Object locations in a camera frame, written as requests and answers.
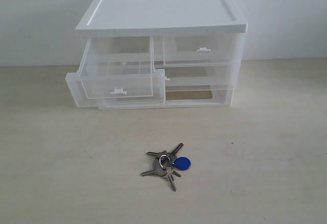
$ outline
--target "blue plastic tag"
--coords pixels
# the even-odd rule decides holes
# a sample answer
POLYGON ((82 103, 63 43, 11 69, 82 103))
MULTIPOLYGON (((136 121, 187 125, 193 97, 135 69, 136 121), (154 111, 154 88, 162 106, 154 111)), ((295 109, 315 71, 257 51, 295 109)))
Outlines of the blue plastic tag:
POLYGON ((187 170, 190 168, 190 166, 191 166, 191 161, 184 156, 181 156, 180 158, 176 158, 174 162, 174 167, 180 170, 187 170))

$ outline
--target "drawer handle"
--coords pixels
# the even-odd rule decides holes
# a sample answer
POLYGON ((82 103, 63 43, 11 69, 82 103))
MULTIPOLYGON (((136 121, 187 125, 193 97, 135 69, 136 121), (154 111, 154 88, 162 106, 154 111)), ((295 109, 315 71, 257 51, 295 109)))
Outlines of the drawer handle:
POLYGON ((115 87, 114 92, 111 92, 110 94, 111 95, 125 95, 125 94, 127 94, 127 92, 124 91, 122 87, 120 87, 120 88, 115 87))
POLYGON ((204 47, 204 48, 197 49, 196 52, 211 52, 211 49, 207 49, 206 47, 204 47))

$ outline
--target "white wall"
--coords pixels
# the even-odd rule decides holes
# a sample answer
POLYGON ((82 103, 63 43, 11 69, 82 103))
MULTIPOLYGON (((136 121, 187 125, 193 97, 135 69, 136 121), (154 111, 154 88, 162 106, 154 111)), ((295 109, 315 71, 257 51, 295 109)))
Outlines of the white wall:
MULTIPOLYGON (((0 66, 79 64, 75 26, 92 0, 0 0, 0 66)), ((327 0, 235 0, 243 59, 327 57, 327 0)))

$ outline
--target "bunch of keys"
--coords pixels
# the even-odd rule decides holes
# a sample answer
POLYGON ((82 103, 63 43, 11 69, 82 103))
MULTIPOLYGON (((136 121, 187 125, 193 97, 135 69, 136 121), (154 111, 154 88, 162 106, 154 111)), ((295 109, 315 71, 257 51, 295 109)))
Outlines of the bunch of keys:
POLYGON ((169 181, 172 190, 175 192, 174 175, 177 177, 181 177, 181 175, 173 169, 173 166, 181 170, 189 169, 191 166, 191 161, 188 158, 178 158, 176 156, 183 145, 183 143, 178 144, 172 152, 147 152, 147 155, 155 156, 156 158, 153 161, 153 170, 143 172, 141 176, 157 175, 161 178, 165 178, 169 181))

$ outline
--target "white lid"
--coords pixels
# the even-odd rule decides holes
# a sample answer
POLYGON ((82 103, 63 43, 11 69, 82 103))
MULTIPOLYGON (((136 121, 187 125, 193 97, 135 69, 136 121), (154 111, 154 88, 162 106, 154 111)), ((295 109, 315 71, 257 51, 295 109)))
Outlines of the white lid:
POLYGON ((232 0, 94 0, 78 24, 83 38, 242 33, 232 0))

